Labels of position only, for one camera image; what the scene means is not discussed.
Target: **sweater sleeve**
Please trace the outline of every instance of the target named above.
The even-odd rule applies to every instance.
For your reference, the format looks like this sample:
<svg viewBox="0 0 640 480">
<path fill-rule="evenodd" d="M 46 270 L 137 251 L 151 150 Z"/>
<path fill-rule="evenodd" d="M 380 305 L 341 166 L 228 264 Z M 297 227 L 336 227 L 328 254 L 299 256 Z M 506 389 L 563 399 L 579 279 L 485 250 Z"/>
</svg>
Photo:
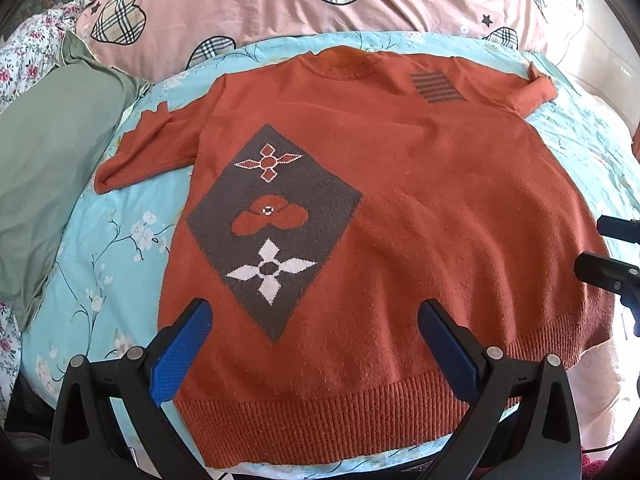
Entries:
<svg viewBox="0 0 640 480">
<path fill-rule="evenodd" d="M 118 151 L 95 174 L 95 192 L 131 186 L 165 171 L 194 163 L 200 134 L 225 89 L 225 77 L 216 80 L 205 95 L 183 108 L 145 110 L 135 130 L 122 137 Z"/>
<path fill-rule="evenodd" d="M 467 95 L 481 94 L 481 98 L 515 111 L 523 119 L 530 116 L 541 104 L 558 97 L 558 91 L 551 79 L 538 70 L 533 63 L 529 65 L 529 79 L 515 74 L 494 70 L 473 61 L 455 58 L 460 69 L 460 87 Z"/>
</svg>

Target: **floral bedsheet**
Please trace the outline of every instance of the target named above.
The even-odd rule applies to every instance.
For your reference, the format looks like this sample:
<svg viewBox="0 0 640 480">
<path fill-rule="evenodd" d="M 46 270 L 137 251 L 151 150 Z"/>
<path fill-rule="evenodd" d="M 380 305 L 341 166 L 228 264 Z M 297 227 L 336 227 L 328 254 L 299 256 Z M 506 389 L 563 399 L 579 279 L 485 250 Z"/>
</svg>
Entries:
<svg viewBox="0 0 640 480">
<path fill-rule="evenodd" d="M 0 113 L 54 67 L 66 30 L 94 0 L 75 0 L 31 16 L 0 47 Z"/>
<path fill-rule="evenodd" d="M 11 309 L 0 303 L 0 428 L 4 426 L 11 392 L 20 369 L 20 331 Z"/>
<path fill-rule="evenodd" d="M 170 109 L 205 94 L 223 73 L 250 70 L 297 54 L 346 44 L 364 50 L 403 54 L 462 56 L 504 72 L 526 76 L 530 61 L 550 74 L 559 90 L 556 101 L 527 120 L 574 179 L 594 216 L 640 218 L 640 167 L 630 138 L 616 132 L 593 110 L 593 98 L 575 89 L 545 57 L 482 40 L 437 34 L 346 32 L 305 38 L 276 38 L 212 58 L 156 85 L 116 132 L 105 157 L 113 156 L 121 137 L 133 129 L 143 110 L 167 100 Z M 23 335 L 22 369 L 35 391 L 55 405 L 69 359 L 120 357 L 132 345 L 147 345 L 157 333 L 162 275 L 172 235 L 187 197 L 191 168 L 161 174 L 135 186 L 96 195 L 90 182 L 76 203 L 50 274 L 44 300 L 30 331 Z M 635 262 L 638 247 L 607 239 L 612 256 Z M 123 405 L 114 403 L 131 447 L 140 447 Z M 172 403 L 165 413 L 191 450 L 193 441 Z M 271 466 L 240 464 L 231 472 L 271 478 L 321 478 L 363 472 L 408 462 L 442 448 L 447 437 L 421 446 L 391 450 L 336 464 Z"/>
</svg>

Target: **green cloth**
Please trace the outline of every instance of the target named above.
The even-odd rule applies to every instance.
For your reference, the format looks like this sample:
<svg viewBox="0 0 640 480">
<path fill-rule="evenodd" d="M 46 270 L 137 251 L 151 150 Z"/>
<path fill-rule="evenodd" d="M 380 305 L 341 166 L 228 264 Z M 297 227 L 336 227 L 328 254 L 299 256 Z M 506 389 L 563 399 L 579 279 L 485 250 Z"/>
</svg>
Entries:
<svg viewBox="0 0 640 480">
<path fill-rule="evenodd" d="M 67 32 L 59 66 L 0 114 L 0 301 L 24 329 L 122 113 L 148 88 Z"/>
</svg>

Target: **sweater collar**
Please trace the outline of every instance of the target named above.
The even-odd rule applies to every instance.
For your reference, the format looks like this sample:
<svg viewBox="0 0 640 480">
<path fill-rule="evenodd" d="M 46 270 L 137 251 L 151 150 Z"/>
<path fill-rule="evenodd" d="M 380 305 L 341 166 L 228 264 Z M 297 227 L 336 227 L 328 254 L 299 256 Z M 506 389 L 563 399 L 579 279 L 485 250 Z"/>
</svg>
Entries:
<svg viewBox="0 0 640 480">
<path fill-rule="evenodd" d="M 328 79 L 348 80 L 363 78 L 375 70 L 382 61 L 377 52 L 364 52 L 350 46 L 334 46 L 319 54 L 307 52 L 298 56 L 309 70 Z"/>
</svg>

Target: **ribbed hem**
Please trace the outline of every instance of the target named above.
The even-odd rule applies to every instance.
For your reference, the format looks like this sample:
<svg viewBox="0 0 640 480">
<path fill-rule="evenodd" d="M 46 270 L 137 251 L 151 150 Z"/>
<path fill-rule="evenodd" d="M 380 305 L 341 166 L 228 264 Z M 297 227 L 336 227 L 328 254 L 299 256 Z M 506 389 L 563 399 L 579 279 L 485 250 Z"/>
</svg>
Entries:
<svg viewBox="0 0 640 480">
<path fill-rule="evenodd" d="M 583 350 L 611 337 L 612 295 L 603 291 L 593 303 L 582 319 L 562 314 L 508 345 L 507 355 L 540 360 L 552 351 L 566 368 L 575 365 Z M 452 433 L 466 412 L 439 370 L 329 399 L 174 403 L 205 464 L 216 469 L 241 462 L 329 464 L 416 446 Z"/>
<path fill-rule="evenodd" d="M 329 79 L 347 80 L 361 79 L 378 69 L 382 56 L 375 52 L 368 54 L 362 61 L 348 66 L 330 66 L 322 62 L 312 52 L 307 52 L 297 58 L 312 72 Z"/>
</svg>

